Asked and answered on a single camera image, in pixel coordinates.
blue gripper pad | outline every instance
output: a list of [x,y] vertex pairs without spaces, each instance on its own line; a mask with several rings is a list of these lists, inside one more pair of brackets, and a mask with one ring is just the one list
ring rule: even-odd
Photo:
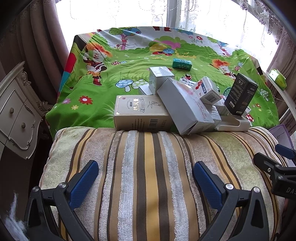
[[294,151],[288,147],[285,147],[280,144],[276,144],[275,150],[278,154],[280,154],[281,156],[284,156],[290,160],[292,160],[294,158]]
[[99,173],[99,166],[97,162],[93,162],[80,180],[77,182],[76,186],[73,188],[72,192],[70,193],[70,202],[69,206],[71,210],[74,208],[78,208],[81,206],[84,198],[86,197],[89,189],[93,185],[96,177]]
[[197,162],[193,168],[194,177],[213,209],[220,211],[223,207],[222,195],[204,168]]

white cabinet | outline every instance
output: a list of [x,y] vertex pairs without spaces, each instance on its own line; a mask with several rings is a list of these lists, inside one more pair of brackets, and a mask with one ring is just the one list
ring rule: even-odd
[[23,65],[19,63],[0,83],[0,158],[5,145],[29,159],[37,145],[39,124],[52,107],[39,100]]

teal box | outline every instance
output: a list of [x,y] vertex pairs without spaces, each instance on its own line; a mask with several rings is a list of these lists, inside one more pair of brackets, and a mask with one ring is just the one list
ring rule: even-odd
[[175,69],[191,70],[192,63],[190,60],[174,58],[172,67]]

striped fabric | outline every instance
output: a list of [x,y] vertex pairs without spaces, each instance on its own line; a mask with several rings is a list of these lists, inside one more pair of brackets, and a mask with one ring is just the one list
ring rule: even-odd
[[[56,187],[93,159],[99,175],[75,212],[95,241],[197,241],[216,214],[192,175],[194,164],[203,161],[224,183],[261,189],[272,239],[284,199],[271,194],[268,175],[252,159],[261,152],[286,166],[275,144],[258,127],[187,137],[71,127],[57,133],[40,185]],[[240,211],[236,208],[222,240],[231,234]],[[64,239],[71,240],[56,209],[53,213]]]

orange cartoon hair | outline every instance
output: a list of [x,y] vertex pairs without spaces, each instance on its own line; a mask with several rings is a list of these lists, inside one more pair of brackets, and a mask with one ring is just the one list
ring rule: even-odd
[[216,58],[216,59],[212,60],[212,65],[218,69],[220,66],[229,66],[230,63],[228,63],[227,61],[222,61],[222,60]]
[[97,43],[90,42],[90,43],[86,44],[86,48],[88,50],[94,50],[94,49],[96,49],[96,50],[98,50],[98,51],[106,54],[108,57],[112,57],[112,54],[109,51],[105,50],[103,48],[103,46],[101,46],[101,45],[99,45]]

